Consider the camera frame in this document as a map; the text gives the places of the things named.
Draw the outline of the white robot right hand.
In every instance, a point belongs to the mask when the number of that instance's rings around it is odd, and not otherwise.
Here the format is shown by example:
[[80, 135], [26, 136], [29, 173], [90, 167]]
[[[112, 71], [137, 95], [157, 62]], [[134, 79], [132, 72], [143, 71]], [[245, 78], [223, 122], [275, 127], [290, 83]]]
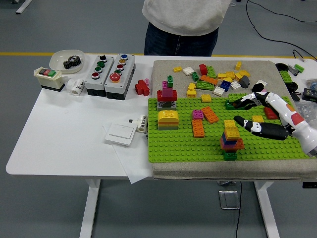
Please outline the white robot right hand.
[[299, 140], [306, 155], [310, 157], [317, 155], [317, 130], [277, 94], [254, 92], [233, 103], [235, 108], [244, 107], [246, 110], [258, 105], [271, 108], [280, 119], [281, 125], [254, 122], [241, 116], [235, 116], [234, 120], [255, 136], [276, 140], [285, 140], [288, 136], [293, 136]]

